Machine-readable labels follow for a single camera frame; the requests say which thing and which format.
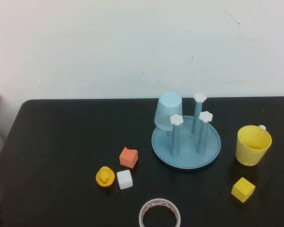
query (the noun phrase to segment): yellow rubber duck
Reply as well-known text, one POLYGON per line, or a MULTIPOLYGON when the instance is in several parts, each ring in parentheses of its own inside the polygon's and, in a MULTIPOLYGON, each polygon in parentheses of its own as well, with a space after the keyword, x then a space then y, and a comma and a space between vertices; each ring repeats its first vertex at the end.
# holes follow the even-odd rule
POLYGON ((96 182, 101 187, 111 186, 114 180, 115 180, 115 174, 107 166, 101 167, 96 174, 96 182))

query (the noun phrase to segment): masking tape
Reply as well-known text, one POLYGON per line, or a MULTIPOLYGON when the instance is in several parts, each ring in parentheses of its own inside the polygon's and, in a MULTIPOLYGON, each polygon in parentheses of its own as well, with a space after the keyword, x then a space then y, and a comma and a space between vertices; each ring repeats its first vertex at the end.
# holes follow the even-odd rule
POLYGON ((179 227, 181 224, 181 216, 180 216, 180 212, 178 210, 178 208, 171 202, 168 201, 166 199, 153 199, 153 200, 149 200, 147 203, 145 203, 139 213, 139 225, 140 227, 145 227, 144 223, 143 223, 143 218, 144 215, 146 213, 146 211, 148 211, 150 208, 154 207, 154 206, 166 206, 168 207, 176 216, 177 219, 177 223, 175 227, 179 227))

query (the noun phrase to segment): white flower cap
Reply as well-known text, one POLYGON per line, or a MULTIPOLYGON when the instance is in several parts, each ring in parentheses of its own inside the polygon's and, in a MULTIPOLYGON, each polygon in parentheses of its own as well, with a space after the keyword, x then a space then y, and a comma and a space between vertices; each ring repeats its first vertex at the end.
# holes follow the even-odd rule
POLYGON ((211 122, 213 120, 213 114, 208 111, 201 112, 199 119, 204 123, 211 122))
POLYGON ((207 97, 204 93, 197 93, 194 95, 194 99, 197 103, 203 103, 207 97))
POLYGON ((175 126, 179 126, 183 122, 183 117, 181 115, 175 114, 170 117, 170 123, 175 126))

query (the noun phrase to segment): yellow plastic cup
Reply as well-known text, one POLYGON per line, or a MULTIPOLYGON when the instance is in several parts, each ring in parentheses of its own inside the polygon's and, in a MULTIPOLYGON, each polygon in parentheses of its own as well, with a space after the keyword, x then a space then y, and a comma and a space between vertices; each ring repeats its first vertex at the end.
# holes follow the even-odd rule
POLYGON ((265 129, 255 125, 244 126, 238 131, 236 158, 245 166, 254 166, 271 143, 271 136, 265 129))

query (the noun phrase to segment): white wall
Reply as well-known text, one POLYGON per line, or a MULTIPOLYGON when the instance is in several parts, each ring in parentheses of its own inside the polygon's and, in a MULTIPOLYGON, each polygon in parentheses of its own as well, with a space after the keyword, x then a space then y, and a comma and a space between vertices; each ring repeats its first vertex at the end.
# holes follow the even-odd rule
POLYGON ((4 137, 29 99, 167 90, 284 95, 284 0, 0 0, 4 137))

